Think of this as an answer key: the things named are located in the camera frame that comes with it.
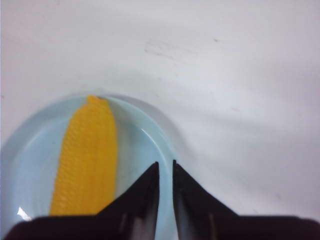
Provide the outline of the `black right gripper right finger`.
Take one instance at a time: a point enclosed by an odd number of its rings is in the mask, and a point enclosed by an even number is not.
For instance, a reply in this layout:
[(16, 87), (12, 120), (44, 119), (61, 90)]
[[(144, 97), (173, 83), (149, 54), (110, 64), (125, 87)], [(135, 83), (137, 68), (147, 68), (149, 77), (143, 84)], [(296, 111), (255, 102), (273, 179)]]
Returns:
[(177, 161), (172, 196), (180, 240), (318, 240), (320, 224), (296, 216), (238, 215), (208, 193)]

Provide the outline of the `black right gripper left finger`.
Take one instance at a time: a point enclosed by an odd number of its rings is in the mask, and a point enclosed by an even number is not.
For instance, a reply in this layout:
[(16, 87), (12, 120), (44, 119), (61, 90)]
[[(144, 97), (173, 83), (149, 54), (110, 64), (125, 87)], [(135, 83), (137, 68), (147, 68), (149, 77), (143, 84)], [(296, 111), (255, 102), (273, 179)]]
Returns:
[(16, 224), (7, 240), (153, 240), (160, 198), (159, 163), (97, 214), (38, 217)]

